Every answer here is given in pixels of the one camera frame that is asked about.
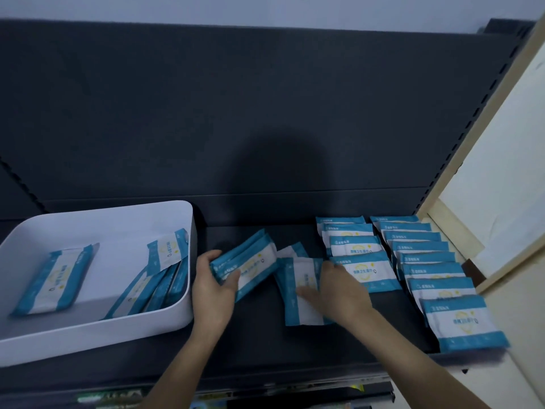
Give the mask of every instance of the forearm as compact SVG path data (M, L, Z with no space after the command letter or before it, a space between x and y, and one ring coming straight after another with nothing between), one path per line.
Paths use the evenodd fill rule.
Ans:
M444 368L395 330L378 311L349 330L384 366L411 408L488 408Z
M215 339L202 338L193 332L139 407L142 409L189 407L215 345Z

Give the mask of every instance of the white plastic bin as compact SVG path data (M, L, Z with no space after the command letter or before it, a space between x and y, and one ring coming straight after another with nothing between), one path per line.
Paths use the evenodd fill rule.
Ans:
M176 304L100 320L147 264L147 243L180 228L190 235L189 264L194 264L197 232L187 201L45 214L19 224L0 245L0 366L153 336L190 323L191 272ZM94 243L100 243L100 249L69 309L9 316L51 251Z

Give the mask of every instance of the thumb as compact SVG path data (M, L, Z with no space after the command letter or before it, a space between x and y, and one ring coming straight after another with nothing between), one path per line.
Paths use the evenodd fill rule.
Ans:
M238 279L240 278L240 270L236 269L231 274L227 276L223 282L222 287L225 287L228 290L231 290L233 293L236 293L238 290Z
M316 310L320 311L322 308L322 299L320 293L312 287L302 286L295 289L299 297L303 297L307 300Z

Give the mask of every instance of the person's left hand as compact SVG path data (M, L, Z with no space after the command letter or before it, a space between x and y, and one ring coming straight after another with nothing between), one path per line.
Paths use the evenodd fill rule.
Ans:
M199 256L192 290L195 322L191 334L214 345L233 314L240 277L240 270L236 270L228 275L223 285L217 283L210 271L210 261L220 254L220 250L211 250Z

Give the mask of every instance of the person's right hand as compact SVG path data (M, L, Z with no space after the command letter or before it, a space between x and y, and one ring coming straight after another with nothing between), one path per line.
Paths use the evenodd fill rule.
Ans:
M297 287L296 291L318 312L349 331L373 312L367 289L343 266L331 261L322 264L319 292L311 287Z

